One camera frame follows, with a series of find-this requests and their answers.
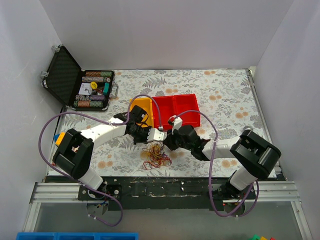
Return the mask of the yellow plastic bin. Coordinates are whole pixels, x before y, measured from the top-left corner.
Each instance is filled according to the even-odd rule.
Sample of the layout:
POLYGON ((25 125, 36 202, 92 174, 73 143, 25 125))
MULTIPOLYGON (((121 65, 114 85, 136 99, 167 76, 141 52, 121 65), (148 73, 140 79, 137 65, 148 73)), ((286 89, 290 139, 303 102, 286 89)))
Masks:
POLYGON ((142 120, 142 123, 145 123, 143 127, 154 127, 153 101, 147 97, 136 98, 130 105, 130 111, 134 108, 134 106, 139 106, 146 112, 142 120))

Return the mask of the red plastic bin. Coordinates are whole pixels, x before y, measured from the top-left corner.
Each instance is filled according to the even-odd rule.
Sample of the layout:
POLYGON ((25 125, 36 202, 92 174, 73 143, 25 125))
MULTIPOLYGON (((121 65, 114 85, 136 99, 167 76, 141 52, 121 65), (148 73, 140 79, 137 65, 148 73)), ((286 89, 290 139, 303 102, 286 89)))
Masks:
MULTIPOLYGON (((199 111, 197 97, 194 93, 175 95, 174 101, 175 115, 189 110, 199 111)), ((198 112, 187 112, 181 115, 180 118, 182 119, 182 126, 191 125, 195 128, 200 126, 201 116, 198 112)))
POLYGON ((169 96, 155 96, 153 97, 155 102, 157 103, 160 111, 160 115, 158 114, 158 109, 154 102, 152 102, 152 111, 153 111, 153 125, 155 128, 160 126, 160 121, 162 123, 162 127, 165 131, 168 131, 172 128, 172 126, 168 123, 168 120, 171 116, 175 115, 174 110, 174 97, 172 95, 169 96))

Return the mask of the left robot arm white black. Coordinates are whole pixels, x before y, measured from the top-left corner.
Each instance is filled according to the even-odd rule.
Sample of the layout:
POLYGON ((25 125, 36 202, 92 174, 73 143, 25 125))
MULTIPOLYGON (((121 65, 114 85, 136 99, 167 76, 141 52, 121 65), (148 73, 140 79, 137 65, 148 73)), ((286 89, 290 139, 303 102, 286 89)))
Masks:
POLYGON ((91 167, 94 149, 125 135, 133 137, 134 144, 146 144, 152 128, 144 121, 148 116, 143 108, 135 105, 129 113, 118 113, 106 124, 82 131, 71 128, 56 140, 58 148, 52 161, 73 179, 89 186, 89 194, 95 200, 101 200, 107 191, 102 177, 91 167))

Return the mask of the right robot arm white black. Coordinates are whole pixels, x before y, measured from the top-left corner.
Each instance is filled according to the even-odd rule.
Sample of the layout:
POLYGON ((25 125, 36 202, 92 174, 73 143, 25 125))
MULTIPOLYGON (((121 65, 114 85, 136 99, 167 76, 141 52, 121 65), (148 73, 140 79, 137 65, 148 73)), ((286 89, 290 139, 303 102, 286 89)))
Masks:
POLYGON ((218 140, 203 139, 191 125, 167 132, 163 144, 171 151, 182 148, 190 151, 199 161, 235 158, 242 167, 236 170, 224 186, 212 193, 226 198, 237 199, 247 186, 256 180, 265 180, 271 174, 282 153, 270 142, 246 129, 239 137, 218 140))

